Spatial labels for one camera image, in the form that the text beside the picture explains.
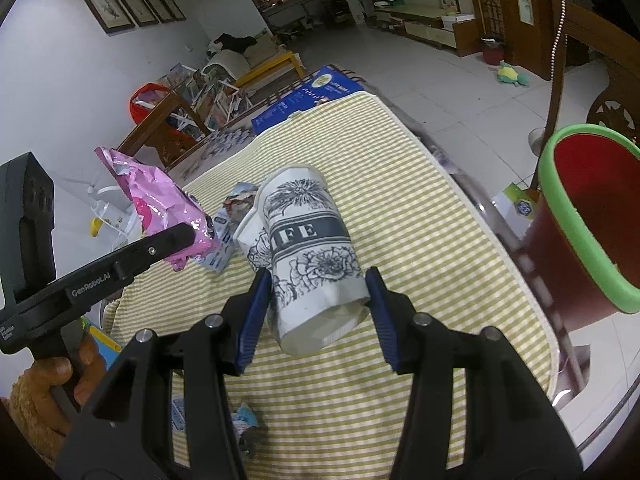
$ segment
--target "fuzzy brown sleeve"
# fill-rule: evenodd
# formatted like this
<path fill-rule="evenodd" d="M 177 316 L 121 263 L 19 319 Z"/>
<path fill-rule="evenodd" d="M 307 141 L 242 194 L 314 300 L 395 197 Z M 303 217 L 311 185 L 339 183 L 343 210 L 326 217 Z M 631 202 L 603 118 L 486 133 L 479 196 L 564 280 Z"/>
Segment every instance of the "fuzzy brown sleeve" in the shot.
<path fill-rule="evenodd" d="M 9 400 L 2 399 L 2 402 L 27 442 L 53 468 L 65 437 L 46 426 L 31 400 L 24 376 L 14 384 Z"/>

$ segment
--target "stuffed toy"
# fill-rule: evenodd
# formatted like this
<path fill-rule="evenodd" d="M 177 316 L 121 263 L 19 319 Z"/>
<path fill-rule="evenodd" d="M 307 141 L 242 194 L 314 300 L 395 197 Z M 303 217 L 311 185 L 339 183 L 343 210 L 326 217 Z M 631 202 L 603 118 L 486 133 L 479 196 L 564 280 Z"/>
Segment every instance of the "stuffed toy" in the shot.
<path fill-rule="evenodd" d="M 511 83 L 516 86 L 529 86 L 529 76 L 517 73 L 513 66 L 509 63 L 505 63 L 504 61 L 500 62 L 500 68 L 498 69 L 498 81 Z"/>

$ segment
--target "yellow and white gingham tablecloth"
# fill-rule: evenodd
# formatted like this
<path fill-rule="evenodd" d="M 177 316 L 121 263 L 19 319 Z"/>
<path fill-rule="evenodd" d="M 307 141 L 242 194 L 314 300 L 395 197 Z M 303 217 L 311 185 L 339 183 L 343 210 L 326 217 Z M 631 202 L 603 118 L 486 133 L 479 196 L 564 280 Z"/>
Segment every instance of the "yellow and white gingham tablecloth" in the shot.
<path fill-rule="evenodd" d="M 498 326 L 553 392 L 558 344 L 536 300 L 462 190 L 377 97 L 357 92 L 297 114 L 185 189 L 213 214 L 236 182 L 259 184 L 287 164 L 324 174 L 363 269 L 378 266 L 389 289 L 452 329 Z M 107 309 L 104 326 L 123 345 L 141 328 L 187 330 L 253 276 L 239 252 L 221 275 L 160 262 Z M 305 358 L 283 354 L 264 328 L 245 375 L 226 379 L 231 405 L 247 402 L 268 431 L 249 478 L 387 478 L 411 380 L 384 362 L 370 317 Z M 465 437 L 461 370 L 455 380 L 450 465 L 462 461 Z M 183 434 L 174 446 L 186 460 Z"/>

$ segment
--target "blue gripper pad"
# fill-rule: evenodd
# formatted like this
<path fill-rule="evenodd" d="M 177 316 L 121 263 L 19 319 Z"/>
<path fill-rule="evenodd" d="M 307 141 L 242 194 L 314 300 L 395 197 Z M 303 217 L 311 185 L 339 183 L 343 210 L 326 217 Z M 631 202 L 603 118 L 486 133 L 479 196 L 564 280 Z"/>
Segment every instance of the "blue gripper pad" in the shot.
<path fill-rule="evenodd" d="M 376 267 L 371 267 L 365 273 L 365 281 L 371 296 L 367 306 L 371 311 L 373 325 L 376 327 L 376 334 L 378 335 L 380 348 L 382 348 L 382 355 L 385 357 L 385 361 L 391 366 L 391 369 L 399 372 L 400 351 L 398 347 L 398 329 L 389 311 L 389 291 Z"/>
<path fill-rule="evenodd" d="M 244 318 L 242 328 L 238 332 L 238 354 L 236 355 L 236 369 L 244 373 L 244 369 L 251 363 L 258 345 L 260 330 L 267 307 L 271 301 L 271 273 L 266 269 L 258 270 L 254 282 L 248 293 L 250 305 Z"/>

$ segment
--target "green trash can rim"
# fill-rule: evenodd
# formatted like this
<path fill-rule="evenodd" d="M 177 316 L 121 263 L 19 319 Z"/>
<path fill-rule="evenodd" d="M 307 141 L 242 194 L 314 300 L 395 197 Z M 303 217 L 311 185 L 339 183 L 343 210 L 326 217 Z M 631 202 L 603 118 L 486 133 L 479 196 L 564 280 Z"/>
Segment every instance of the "green trash can rim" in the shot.
<path fill-rule="evenodd" d="M 564 190 L 558 170 L 556 170 L 554 161 L 556 146 L 563 139 L 577 134 L 607 137 L 626 148 L 639 160 L 640 148 L 610 128 L 597 124 L 573 124 L 558 130 L 551 136 L 540 156 L 538 165 L 540 187 L 546 204 L 591 279 L 615 307 L 628 314 L 640 312 L 640 289 L 629 283 L 618 271 L 589 231 Z"/>

